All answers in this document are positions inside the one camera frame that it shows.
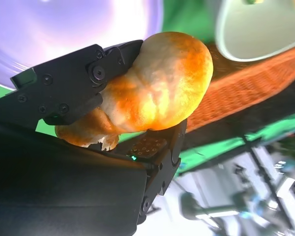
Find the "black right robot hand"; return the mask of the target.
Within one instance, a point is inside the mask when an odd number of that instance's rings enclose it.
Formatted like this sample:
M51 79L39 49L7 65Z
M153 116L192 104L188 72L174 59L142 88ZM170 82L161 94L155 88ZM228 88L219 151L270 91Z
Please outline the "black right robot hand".
M127 155L36 132L102 104L101 91L138 56L141 40L92 45L11 78L0 98L0 236L131 236L180 165L186 122L148 131Z

